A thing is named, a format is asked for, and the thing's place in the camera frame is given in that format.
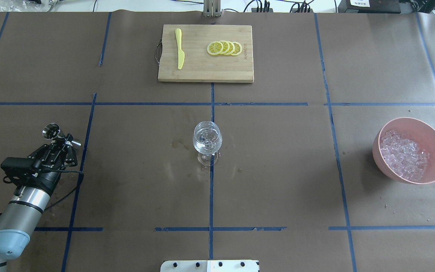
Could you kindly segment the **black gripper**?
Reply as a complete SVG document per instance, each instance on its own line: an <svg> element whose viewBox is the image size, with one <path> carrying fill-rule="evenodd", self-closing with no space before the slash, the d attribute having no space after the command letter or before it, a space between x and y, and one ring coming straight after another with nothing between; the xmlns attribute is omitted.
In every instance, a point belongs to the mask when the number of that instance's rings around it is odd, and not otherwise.
<svg viewBox="0 0 435 272"><path fill-rule="evenodd" d="M27 157L41 160L38 172L43 173L78 173L77 170L68 170L68 167L76 167L78 159L76 150L71 144L65 143L65 138L54 138L47 146L41 146Z"/></svg>

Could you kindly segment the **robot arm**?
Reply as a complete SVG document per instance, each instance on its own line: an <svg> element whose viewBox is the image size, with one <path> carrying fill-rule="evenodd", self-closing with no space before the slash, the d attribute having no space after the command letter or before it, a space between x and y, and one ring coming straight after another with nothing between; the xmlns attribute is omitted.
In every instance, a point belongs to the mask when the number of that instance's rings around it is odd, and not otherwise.
<svg viewBox="0 0 435 272"><path fill-rule="evenodd" d="M7 157L0 165L3 182L14 184L11 200L0 213L0 272L7 261L19 258L29 244L38 222L63 173L78 165L80 141L56 136L26 157Z"/></svg>

